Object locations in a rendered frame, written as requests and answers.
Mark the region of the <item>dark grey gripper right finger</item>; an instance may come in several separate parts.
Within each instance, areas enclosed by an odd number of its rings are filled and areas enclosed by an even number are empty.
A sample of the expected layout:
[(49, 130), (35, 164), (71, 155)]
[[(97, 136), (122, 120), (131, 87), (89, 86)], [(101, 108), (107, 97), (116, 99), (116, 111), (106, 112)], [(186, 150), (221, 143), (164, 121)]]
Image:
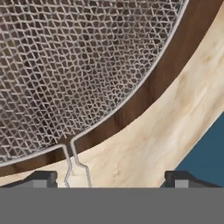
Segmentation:
[(214, 187), (220, 188), (219, 185), (207, 182), (194, 177), (189, 171), (166, 171), (164, 173), (164, 186), (172, 188), (202, 188)]

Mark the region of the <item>metal mesh tea strainer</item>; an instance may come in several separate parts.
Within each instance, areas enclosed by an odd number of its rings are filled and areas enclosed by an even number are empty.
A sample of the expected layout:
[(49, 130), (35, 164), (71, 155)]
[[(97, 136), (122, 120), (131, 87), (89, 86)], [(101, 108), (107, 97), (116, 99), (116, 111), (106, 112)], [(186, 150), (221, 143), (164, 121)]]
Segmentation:
[(62, 149), (143, 85), (190, 0), (0, 0), (0, 167)]

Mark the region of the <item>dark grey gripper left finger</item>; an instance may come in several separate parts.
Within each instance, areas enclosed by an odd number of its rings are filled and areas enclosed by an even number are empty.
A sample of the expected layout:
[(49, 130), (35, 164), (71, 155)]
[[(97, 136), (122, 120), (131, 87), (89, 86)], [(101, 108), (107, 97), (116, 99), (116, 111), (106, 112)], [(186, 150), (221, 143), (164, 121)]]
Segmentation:
[(28, 188), (57, 188), (56, 171), (34, 171), (32, 174), (24, 179), (2, 185), (2, 188), (12, 187), (28, 187)]

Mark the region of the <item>brown and beige wooden bowl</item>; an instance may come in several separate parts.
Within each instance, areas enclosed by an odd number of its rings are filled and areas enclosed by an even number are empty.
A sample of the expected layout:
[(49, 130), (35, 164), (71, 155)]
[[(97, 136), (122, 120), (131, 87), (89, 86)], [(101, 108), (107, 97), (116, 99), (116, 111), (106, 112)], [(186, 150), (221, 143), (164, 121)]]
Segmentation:
[(60, 186), (158, 186), (224, 104), (224, 0), (190, 0), (162, 58), (134, 95), (79, 138), (79, 165), (62, 149), (0, 167), (0, 186), (38, 170), (56, 171)]

